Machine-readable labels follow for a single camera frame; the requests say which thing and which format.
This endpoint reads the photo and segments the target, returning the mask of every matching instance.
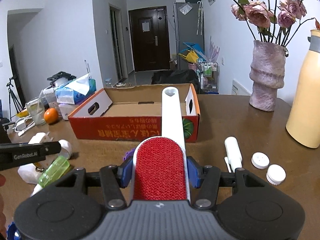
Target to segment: brown tabletop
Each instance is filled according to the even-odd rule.
[[[285,130],[290,106],[281,99],[274,113],[266,113],[249,106],[249,97],[225,95],[199,95],[201,120],[197,143],[186,145],[187,155],[193,156],[201,165],[214,165],[228,171],[224,140],[234,136],[239,142],[243,167],[266,180],[266,170],[258,170],[251,164],[252,154],[263,152],[271,164],[281,165],[287,174],[278,186],[298,201],[306,212],[306,222],[299,240],[319,239],[320,228],[320,149],[307,149],[294,141]],[[37,132],[50,131],[54,140],[71,142],[76,158],[75,167],[85,167],[88,172],[98,171],[108,164],[121,164],[126,151],[138,142],[77,140],[69,122],[60,121],[52,126],[35,127],[23,137],[12,137],[12,142],[28,142]],[[28,198],[34,188],[18,175],[17,168],[2,171],[7,182],[0,188],[4,198],[4,214],[7,224],[12,221],[14,210]],[[123,190],[128,199],[128,189]],[[230,196],[231,191],[222,189],[218,201]]]

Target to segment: red cardboard box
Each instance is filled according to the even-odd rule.
[[[143,141],[161,135],[162,90],[179,90],[186,142],[198,136],[200,109],[192,84],[101,89],[69,115],[78,139]]]

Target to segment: vase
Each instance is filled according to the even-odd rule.
[[[271,42],[254,41],[250,105],[266,112],[275,110],[278,89],[284,87],[284,65],[284,47]]]
[[[320,145],[320,31],[311,31],[310,49],[300,70],[286,125],[289,134],[309,148]]]

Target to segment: white cable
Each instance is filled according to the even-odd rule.
[[[19,121],[21,121],[21,120],[24,120],[24,122],[26,123],[27,122],[27,120],[30,120],[30,119],[32,119],[32,117],[30,116],[30,115],[28,115],[28,116],[26,116],[26,117],[23,117],[23,118],[19,118],[18,120],[17,120],[17,122],[16,122],[16,124],[19,122]],[[14,127],[14,131],[16,132],[16,133],[18,133],[18,136],[22,136],[26,131],[28,131],[28,130],[30,130],[32,127],[34,127],[36,124],[35,124],[35,122],[31,122],[28,126],[26,126],[23,130],[21,130],[21,131],[17,131],[17,126],[16,127]]]

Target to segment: tripod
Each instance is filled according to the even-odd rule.
[[[7,84],[8,92],[9,92],[10,121],[12,121],[12,117],[15,116],[15,115],[11,115],[11,98],[12,98],[12,102],[14,104],[14,107],[16,108],[17,114],[20,113],[23,110],[23,107],[22,107],[21,103],[19,102],[19,100],[17,99],[16,95],[14,94],[14,92],[11,89],[11,87],[13,87],[13,85],[11,84],[12,79],[14,79],[14,77],[9,78],[9,83]]]

